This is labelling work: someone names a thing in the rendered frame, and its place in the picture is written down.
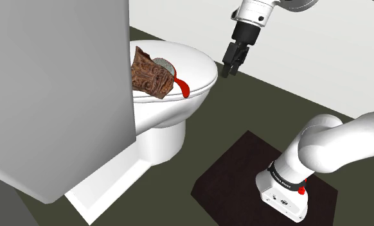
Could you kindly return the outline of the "white toilet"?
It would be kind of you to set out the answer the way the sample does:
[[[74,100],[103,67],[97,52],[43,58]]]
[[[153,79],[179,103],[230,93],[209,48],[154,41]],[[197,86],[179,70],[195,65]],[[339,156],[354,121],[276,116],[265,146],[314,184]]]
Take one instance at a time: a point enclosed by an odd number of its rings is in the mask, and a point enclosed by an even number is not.
[[[136,141],[65,194],[88,225],[150,167],[169,161],[179,152],[186,120],[200,107],[218,78],[214,61],[195,48],[162,40],[130,42],[130,52],[135,52],[136,47],[152,58],[171,63],[177,78],[188,84],[190,95],[184,98],[178,85],[163,99],[133,91]]]

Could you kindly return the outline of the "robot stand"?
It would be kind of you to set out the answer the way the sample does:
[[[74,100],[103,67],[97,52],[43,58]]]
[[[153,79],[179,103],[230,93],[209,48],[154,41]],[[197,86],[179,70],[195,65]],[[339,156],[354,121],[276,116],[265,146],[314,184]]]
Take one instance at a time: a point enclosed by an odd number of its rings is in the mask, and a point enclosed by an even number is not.
[[[218,226],[333,226],[338,191],[315,175],[307,180],[308,212],[302,222],[261,200],[255,176],[280,154],[247,131],[196,180],[191,195]]]

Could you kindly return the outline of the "grey cabinet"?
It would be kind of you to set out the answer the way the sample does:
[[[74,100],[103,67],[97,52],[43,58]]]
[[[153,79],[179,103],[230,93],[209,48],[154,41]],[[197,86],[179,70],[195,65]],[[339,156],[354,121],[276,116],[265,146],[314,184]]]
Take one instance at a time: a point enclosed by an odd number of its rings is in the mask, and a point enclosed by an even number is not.
[[[0,0],[0,180],[50,204],[136,139],[129,0]]]

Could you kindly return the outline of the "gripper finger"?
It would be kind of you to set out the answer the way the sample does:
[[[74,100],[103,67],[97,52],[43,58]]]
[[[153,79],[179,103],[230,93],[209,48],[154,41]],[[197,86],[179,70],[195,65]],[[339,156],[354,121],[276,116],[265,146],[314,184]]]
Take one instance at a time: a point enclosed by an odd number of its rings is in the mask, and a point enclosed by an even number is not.
[[[224,55],[223,59],[222,59],[222,62],[224,64],[224,66],[222,68],[222,76],[224,78],[228,77],[229,71],[232,68],[235,52],[236,52],[236,47],[229,46],[227,48],[226,52],[225,52],[225,55]]]
[[[248,51],[249,49],[241,49],[234,55],[232,64],[231,64],[231,69],[229,70],[229,73],[231,75],[233,76],[236,75],[239,67],[244,63]]]

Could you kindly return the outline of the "brown carved box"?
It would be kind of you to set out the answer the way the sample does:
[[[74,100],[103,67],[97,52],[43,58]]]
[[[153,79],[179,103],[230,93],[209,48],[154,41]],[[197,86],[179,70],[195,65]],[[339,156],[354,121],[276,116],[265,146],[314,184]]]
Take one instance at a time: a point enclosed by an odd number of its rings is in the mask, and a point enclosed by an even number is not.
[[[174,87],[174,75],[165,67],[155,63],[150,55],[136,46],[131,65],[132,88],[134,91],[163,99]]]

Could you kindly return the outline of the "red-handled mesh strainer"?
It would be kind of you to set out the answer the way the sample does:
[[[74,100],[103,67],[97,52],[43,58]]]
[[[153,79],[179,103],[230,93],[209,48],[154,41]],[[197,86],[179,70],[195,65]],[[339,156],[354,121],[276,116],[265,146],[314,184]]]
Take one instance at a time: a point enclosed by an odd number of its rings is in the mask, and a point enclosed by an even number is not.
[[[188,98],[190,95],[190,87],[185,81],[177,77],[177,71],[175,67],[164,58],[154,58],[152,61],[167,69],[174,76],[174,83],[176,83],[180,87],[183,97]]]

